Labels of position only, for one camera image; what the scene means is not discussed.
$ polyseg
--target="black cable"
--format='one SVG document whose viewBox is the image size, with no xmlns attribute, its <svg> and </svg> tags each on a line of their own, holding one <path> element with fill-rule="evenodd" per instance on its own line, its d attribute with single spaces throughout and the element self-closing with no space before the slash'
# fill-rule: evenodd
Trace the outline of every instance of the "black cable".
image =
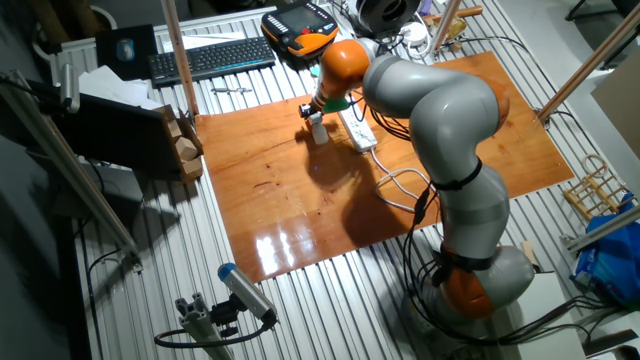
<svg viewBox="0 0 640 360">
<path fill-rule="evenodd" d="M 25 86 L 22 86 L 22 85 L 20 85 L 18 83 L 15 83 L 15 82 L 9 80 L 7 76 L 0 76 L 0 84 L 7 84 L 7 85 L 12 86 L 12 87 L 14 87 L 16 89 L 20 89 L 20 90 L 22 90 L 22 91 L 24 91 L 24 92 L 26 92 L 26 93 L 28 93 L 30 95 L 35 96 L 40 101 L 46 102 L 49 105 L 53 105 L 54 107 L 56 107 L 58 109 L 66 111 L 66 108 L 64 107 L 64 105 L 60 104 L 59 102 L 53 101 L 50 98 L 44 96 L 43 94 L 41 94 L 41 93 L 39 93 L 39 92 L 37 92 L 37 91 L 35 91 L 33 89 L 29 89 L 28 87 L 25 87 Z"/>
<path fill-rule="evenodd" d="M 390 123 L 385 116 L 378 113 L 371 107 L 369 107 L 369 112 L 371 113 L 371 117 L 373 118 L 373 120 L 389 134 L 405 141 L 411 141 L 409 129 L 406 126 L 400 124 L 398 120 L 392 118 L 394 123 Z"/>
<path fill-rule="evenodd" d="M 82 253 L 84 254 L 83 258 L 84 258 L 84 268 L 85 270 L 88 270 L 89 267 L 89 262 L 87 261 L 87 245 L 84 241 L 84 232 L 81 232 L 81 230 L 84 228 L 84 225 L 86 225 L 86 223 L 89 221 L 89 218 L 91 218 L 91 216 L 89 216 L 87 218 L 87 220 L 85 221 L 84 224 L 80 225 L 80 227 L 78 228 L 78 231 L 80 233 L 80 240 L 82 243 Z M 100 352 L 100 359 L 104 360 L 104 355 L 102 354 L 102 342 L 100 340 L 100 328 L 98 327 L 98 313 L 96 311 L 96 303 L 95 301 L 93 301 L 93 287 L 91 286 L 91 277 L 87 276 L 87 289 L 89 292 L 89 304 L 91 306 L 91 317 L 93 318 L 93 326 L 96 329 L 96 339 L 98 341 L 98 351 Z"/>
<path fill-rule="evenodd" d="M 270 328 L 270 326 L 267 326 L 266 324 L 264 324 L 256 332 L 254 332 L 252 334 L 249 334 L 249 335 L 240 336 L 240 337 L 237 337 L 235 339 L 220 340 L 220 341 L 203 341 L 203 342 L 196 342 L 196 343 L 181 343 L 181 342 L 171 342 L 171 341 L 161 340 L 162 338 L 165 338 L 165 337 L 168 337 L 168 336 L 173 336 L 173 335 L 185 334 L 186 333 L 186 331 L 184 329 L 170 330 L 170 331 L 164 332 L 164 333 L 162 333 L 160 335 L 156 335 L 153 338 L 153 342 L 155 342 L 156 345 L 158 345 L 158 346 L 162 346 L 162 347 L 166 347 L 166 348 L 170 348 L 170 349 L 199 349 L 199 348 L 218 347 L 218 346 L 233 345 L 233 344 L 238 344 L 238 343 L 241 343 L 241 342 L 249 341 L 251 339 L 254 339 L 254 338 L 260 336 L 263 332 L 269 330 L 269 328 Z"/>
<path fill-rule="evenodd" d="M 349 104 L 349 106 L 351 106 L 351 111 L 353 111 L 353 116 L 356 118 L 356 120 L 358 120 L 358 122 L 362 122 L 364 121 L 364 114 L 367 111 L 367 103 L 364 103 L 364 109 L 362 110 L 362 116 L 358 116 L 358 113 L 356 112 L 356 106 L 358 106 L 358 103 L 362 100 L 364 100 L 364 96 L 362 96 L 360 99 L 358 100 L 353 100 L 353 96 L 351 96 L 351 94 L 349 94 L 349 98 L 351 99 L 351 103 Z"/>
<path fill-rule="evenodd" d="M 620 310 L 620 308 L 614 308 L 612 309 L 610 312 L 605 313 L 604 315 L 602 315 L 600 317 L 600 319 L 598 319 L 598 321 L 596 321 L 593 326 L 591 327 L 591 330 L 589 330 L 589 336 L 587 337 L 587 339 L 585 339 L 584 343 L 582 343 L 582 345 L 589 345 L 589 343 L 591 342 L 591 335 L 593 334 L 593 332 L 595 331 L 595 329 L 598 327 L 598 325 L 600 325 L 600 323 L 602 321 L 604 321 L 604 319 L 608 318 L 609 316 L 615 314 L 616 312 L 618 312 L 618 310 Z"/>
<path fill-rule="evenodd" d="M 102 175 L 100 175 L 100 171 L 98 171 L 98 168 L 91 161 L 89 161 L 89 165 L 91 165 L 91 168 L 98 176 L 98 181 L 100 181 L 100 192 L 102 193 L 102 196 L 104 196 L 106 194 L 104 189 L 104 179 L 102 178 Z"/>
<path fill-rule="evenodd" d="M 89 266 L 89 270 L 87 270 L 87 277 L 91 274 L 91 269 L 93 269 L 93 267 L 94 267 L 94 266 L 96 266 L 96 265 L 100 262 L 100 260 L 102 260 L 102 259 L 106 258 L 106 257 L 107 257 L 107 256 L 109 256 L 109 255 L 113 255 L 113 254 L 117 253 L 117 252 L 118 252 L 118 251 L 120 251 L 120 250 L 121 250 L 121 249 L 120 249 L 120 248 L 118 248 L 118 249 L 115 249 L 115 250 L 113 250 L 113 251 L 111 251 L 111 252 L 108 252 L 108 253 L 106 253 L 106 254 L 101 255 L 100 257 L 98 257 L 98 258 L 97 258 L 97 259 L 96 259 L 96 260 L 91 264 L 91 266 Z"/>
<path fill-rule="evenodd" d="M 547 77 L 545 72 L 542 70 L 542 67 L 540 66 L 540 64 L 538 64 L 538 61 L 536 61 L 536 59 L 533 57 L 533 54 L 531 53 L 531 51 L 529 51 L 529 49 L 527 49 L 527 47 L 524 46 L 524 44 L 522 42 L 518 41 L 518 40 L 514 40 L 514 39 L 512 39 L 510 37 L 507 37 L 507 36 L 498 36 L 498 35 L 496 35 L 496 36 L 478 37 L 478 38 L 465 38 L 465 37 L 460 36 L 457 39 L 450 40 L 450 41 L 446 42 L 443 45 L 449 47 L 449 46 L 453 45 L 456 41 L 459 41 L 461 43 L 465 43 L 465 42 L 485 41 L 485 40 L 506 41 L 506 42 L 509 42 L 512 45 L 515 45 L 515 46 L 519 47 L 520 49 L 522 49 L 524 52 L 527 53 L 527 55 L 529 56 L 529 58 L 531 59 L 533 64 L 536 66 L 536 68 L 540 72 L 540 74 L 542 74 L 542 76 L 544 77 L 545 81 L 547 82 L 547 85 L 549 85 L 549 88 L 551 88 L 551 91 L 553 91 L 554 93 L 557 92 L 555 86 L 553 86 L 553 84 L 551 83 L 551 80 L 549 80 L 549 78 Z M 584 132 L 584 130 L 582 129 L 582 125 L 580 125 L 580 123 L 578 122 L 578 119 L 573 114 L 571 114 L 570 112 L 562 111 L 562 110 L 555 110 L 554 112 L 551 113 L 551 115 L 553 115 L 553 114 L 562 114 L 562 115 L 569 116 L 571 119 L 574 120 L 574 122 L 576 123 L 578 128 L 580 128 L 580 130 Z"/>
<path fill-rule="evenodd" d="M 573 308 L 580 307 L 580 308 L 588 308 L 588 309 L 596 310 L 596 309 L 602 309 L 602 308 L 608 307 L 608 304 L 606 304 L 605 302 L 598 299 L 592 299 L 587 296 L 576 296 L 570 299 L 569 301 L 565 302 L 564 304 L 559 305 L 558 307 L 556 307 L 549 313 L 545 314 L 538 320 L 532 323 L 529 323 L 505 336 L 502 336 L 496 339 L 473 338 L 471 336 L 459 333 L 448 324 L 445 324 L 439 321 L 438 318 L 431 313 L 424 299 L 422 299 L 422 297 L 420 296 L 421 289 L 417 288 L 417 284 L 420 283 L 422 285 L 423 281 L 426 279 L 426 275 L 425 275 L 423 276 L 420 282 L 418 281 L 420 271 L 426 271 L 423 269 L 427 269 L 427 266 L 433 263 L 433 261 L 427 264 L 423 264 L 421 269 L 418 270 L 418 273 L 415 274 L 413 272 L 413 265 L 412 265 L 412 259 L 411 259 L 411 250 L 413 247 L 413 231 L 415 230 L 415 226 L 421 222 L 422 218 L 424 217 L 424 214 L 426 214 L 426 210 L 437 197 L 437 194 L 434 194 L 433 197 L 431 197 L 431 199 L 427 201 L 426 206 L 423 209 L 420 209 L 418 204 L 420 203 L 420 201 L 424 201 L 425 194 L 427 194 L 426 196 L 428 198 L 429 196 L 428 189 L 423 193 L 420 199 L 416 202 L 416 209 L 415 209 L 416 215 L 414 217 L 413 225 L 409 233 L 407 234 L 407 237 L 405 238 L 404 244 L 402 246 L 402 262 L 403 262 L 402 266 L 404 270 L 404 283 L 405 283 L 404 285 L 407 291 L 410 292 L 409 298 L 411 300 L 412 305 L 414 306 L 414 308 L 417 310 L 417 312 L 420 314 L 421 317 L 423 317 L 425 320 L 431 323 L 434 327 L 442 331 L 445 335 L 451 338 L 466 342 L 471 345 L 476 345 L 476 346 L 514 345 L 514 344 L 532 340 L 536 337 L 542 336 L 551 331 L 558 330 L 561 328 L 567 328 L 567 327 L 580 328 L 583 331 L 585 331 L 585 333 L 587 333 L 588 335 L 587 338 L 589 338 L 588 331 L 586 331 L 586 329 L 584 329 L 583 327 L 575 324 L 564 324 L 564 325 L 559 325 L 551 328 L 543 328 L 545 324 L 548 324 L 556 320 L 557 318 L 566 314 L 568 311 L 570 311 Z M 416 300 L 412 295 L 415 295 L 415 298 L 418 300 L 421 307 L 416 304 Z"/>
</svg>

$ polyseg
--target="wire bundle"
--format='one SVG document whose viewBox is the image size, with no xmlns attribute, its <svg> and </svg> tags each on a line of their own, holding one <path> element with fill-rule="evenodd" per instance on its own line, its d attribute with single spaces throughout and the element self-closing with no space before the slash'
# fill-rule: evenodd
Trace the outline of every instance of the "wire bundle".
<svg viewBox="0 0 640 360">
<path fill-rule="evenodd" d="M 395 48 L 402 44 L 404 40 L 404 35 L 400 33 L 390 34 L 387 40 L 377 38 L 376 34 L 372 33 L 368 29 L 363 28 L 360 23 L 357 21 L 353 21 L 353 18 L 349 15 L 349 11 L 345 7 L 345 3 L 340 0 L 331 0 L 329 1 L 333 9 L 338 10 L 340 15 L 342 15 L 347 21 L 351 28 L 355 30 L 353 35 L 361 35 L 367 38 L 372 39 L 378 44 L 378 49 L 376 50 L 376 56 L 381 56 L 384 54 L 391 53 Z"/>
<path fill-rule="evenodd" d="M 521 328 L 512 331 L 511 333 L 494 338 L 494 339 L 481 339 L 475 338 L 472 336 L 468 336 L 463 334 L 450 325 L 441 321 L 437 315 L 433 314 L 430 310 L 429 306 L 426 304 L 425 300 L 422 297 L 422 288 L 424 286 L 425 281 L 431 276 L 431 272 L 436 269 L 440 265 L 440 259 L 436 258 L 426 264 L 423 264 L 417 272 L 413 270 L 412 264 L 412 249 L 414 245 L 413 232 L 417 224 L 419 224 L 424 218 L 427 209 L 437 198 L 437 194 L 434 193 L 430 195 L 430 188 L 428 187 L 420 199 L 416 201 L 415 207 L 415 216 L 413 225 L 407 234 L 403 246 L 402 246 L 402 267 L 404 272 L 404 286 L 409 293 L 409 297 L 411 299 L 411 303 L 414 308 L 418 311 L 418 314 L 426 321 L 428 321 L 435 328 L 440 330 L 442 333 L 451 337 L 453 339 L 462 341 L 469 345 L 474 346 L 504 346 L 504 345 L 516 345 L 523 342 L 527 342 L 543 336 L 545 334 L 564 329 L 564 328 L 578 328 L 587 335 L 586 343 L 591 340 L 591 332 L 595 329 L 595 326 L 591 330 L 585 329 L 583 326 L 578 324 L 561 324 L 552 327 L 545 327 L 549 323 L 554 320 L 560 318 L 567 312 L 575 308 L 589 309 L 589 310 L 601 310 L 601 309 L 612 309 L 615 307 L 611 304 L 603 302 L 598 299 L 593 299 L 584 295 L 576 296 L 569 301 L 563 303 L 562 305 L 556 307 L 551 310 L 549 313 L 540 317 L 538 320 L 533 321 L 527 325 L 522 326 Z"/>
<path fill-rule="evenodd" d="M 409 133 L 409 128 L 402 124 L 396 118 L 387 118 L 379 112 L 373 110 L 369 107 L 369 111 L 371 112 L 371 117 L 373 120 L 380 125 L 386 132 L 397 137 L 398 139 L 402 139 L 405 141 L 411 141 L 411 135 Z"/>
</svg>

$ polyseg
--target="white cable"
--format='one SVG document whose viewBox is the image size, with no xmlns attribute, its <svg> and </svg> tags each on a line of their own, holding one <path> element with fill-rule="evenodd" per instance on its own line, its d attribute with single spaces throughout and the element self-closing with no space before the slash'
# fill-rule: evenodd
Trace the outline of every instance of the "white cable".
<svg viewBox="0 0 640 360">
<path fill-rule="evenodd" d="M 418 14 L 416 16 L 418 18 L 419 24 L 422 25 L 423 29 L 424 29 L 424 37 L 418 37 L 418 40 L 410 40 L 407 39 L 407 54 L 409 55 L 410 58 L 413 59 L 423 59 L 425 57 L 425 55 L 429 52 L 429 47 L 431 46 L 431 34 L 429 33 L 429 28 L 427 27 L 427 24 L 424 23 L 424 20 L 422 20 L 422 17 Z M 418 22 L 412 22 L 409 23 L 409 27 L 411 27 L 411 24 L 414 23 L 418 23 Z M 411 32 L 410 28 L 404 28 L 404 35 L 406 35 L 406 32 L 409 31 Z M 411 47 L 413 45 L 416 45 L 416 48 L 418 46 L 420 46 L 420 44 L 424 43 L 426 40 L 426 46 L 422 51 L 418 51 L 417 53 L 412 53 L 411 52 Z"/>
<path fill-rule="evenodd" d="M 418 195 L 410 192 L 409 190 L 405 189 L 402 185 L 400 185 L 400 183 L 398 182 L 398 180 L 396 180 L 396 176 L 400 175 L 402 173 L 406 173 L 406 172 L 414 172 L 418 175 L 420 175 L 420 177 L 422 178 L 422 180 L 424 180 L 425 183 L 427 183 L 427 185 L 430 185 L 433 188 L 433 185 L 431 185 L 429 183 L 429 180 L 427 179 L 426 176 L 424 176 L 424 174 L 422 174 L 419 170 L 417 169 L 413 169 L 413 168 L 406 168 L 406 169 L 400 169 L 400 170 L 396 170 L 396 171 L 389 171 L 389 169 L 387 169 L 386 167 L 384 167 L 384 165 L 382 165 L 380 163 L 380 161 L 378 160 L 378 157 L 376 156 L 376 153 L 374 152 L 373 149 L 371 149 L 371 157 L 373 157 L 373 161 L 376 163 L 376 165 L 378 165 L 378 167 L 380 167 L 380 169 L 382 169 L 382 171 L 384 171 L 385 173 L 387 173 L 387 175 L 383 176 L 380 180 L 378 180 L 378 182 L 376 183 L 376 195 L 378 195 L 378 197 L 380 199 L 382 199 L 382 201 L 386 202 L 387 204 L 391 205 L 391 206 L 395 206 L 398 209 L 402 209 L 408 212 L 415 212 L 413 208 L 406 206 L 406 205 L 402 205 L 402 204 L 398 204 L 394 201 L 391 201 L 389 199 L 386 199 L 384 196 L 382 196 L 382 194 L 380 193 L 380 186 L 382 186 L 382 184 L 387 181 L 387 179 L 391 179 L 393 180 L 393 182 L 398 186 L 398 188 L 400 190 L 402 190 L 403 193 L 411 196 L 412 198 L 418 200 Z"/>
</svg>

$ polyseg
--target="wooden block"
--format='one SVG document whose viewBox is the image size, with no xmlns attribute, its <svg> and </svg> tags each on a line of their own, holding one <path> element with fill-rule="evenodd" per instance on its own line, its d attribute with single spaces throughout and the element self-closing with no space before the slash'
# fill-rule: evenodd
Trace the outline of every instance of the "wooden block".
<svg viewBox="0 0 640 360">
<path fill-rule="evenodd" d="M 535 271 L 540 272 L 540 266 L 536 261 L 536 257 L 533 255 L 533 244 L 531 243 L 531 241 L 525 240 L 521 243 L 521 245 L 522 245 L 522 252 L 529 259 L 529 261 L 531 261 L 531 265 L 533 265 L 533 268 L 535 269 Z"/>
<path fill-rule="evenodd" d="M 187 139 L 191 140 L 193 145 L 195 145 L 196 150 L 198 150 L 198 155 L 203 155 L 204 153 L 202 152 L 202 143 L 200 143 L 200 139 L 198 138 L 198 135 L 196 135 L 196 132 L 193 129 L 193 126 L 191 126 L 191 121 L 187 119 L 187 117 L 184 115 L 182 110 L 178 110 L 178 111 L 180 112 L 180 117 L 178 117 L 178 125 L 180 125 L 180 129 L 182 130 L 182 133 Z"/>
<path fill-rule="evenodd" d="M 200 156 L 182 164 L 187 181 L 192 181 L 202 176 L 202 160 Z"/>
<path fill-rule="evenodd" d="M 462 43 L 460 41 L 456 41 L 451 45 L 451 51 L 458 52 L 462 49 Z"/>
<path fill-rule="evenodd" d="M 198 149 L 196 149 L 191 140 L 185 137 L 181 137 L 176 141 L 176 149 L 182 161 L 190 161 L 198 156 Z"/>
<path fill-rule="evenodd" d="M 182 131 L 180 131 L 180 125 L 176 120 L 169 120 L 167 123 L 169 126 L 169 132 L 171 133 L 171 138 L 173 141 L 177 141 L 180 137 L 182 137 Z"/>
</svg>

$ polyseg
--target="wooden table surface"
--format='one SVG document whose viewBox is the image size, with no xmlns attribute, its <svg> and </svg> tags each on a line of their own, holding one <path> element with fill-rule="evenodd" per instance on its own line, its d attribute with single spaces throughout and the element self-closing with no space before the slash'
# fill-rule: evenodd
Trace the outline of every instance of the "wooden table surface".
<svg viewBox="0 0 640 360">
<path fill-rule="evenodd" d="M 477 150 L 502 175 L 510 197 L 573 177 L 493 53 L 435 66 L 507 87 L 509 117 Z M 376 197 L 376 181 L 385 173 L 370 154 L 355 151 L 337 114 L 324 117 L 329 143 L 315 145 L 297 111 L 308 102 L 305 96 L 196 117 L 235 262 L 255 282 L 404 234 L 410 227 L 412 214 Z M 409 142 L 386 133 L 367 115 L 384 166 L 424 170 Z M 416 194 L 426 187 L 415 174 L 399 179 Z M 382 193 L 411 207 L 415 203 L 393 184 L 383 186 Z M 421 226 L 435 222 L 436 210 L 430 208 Z"/>
</svg>

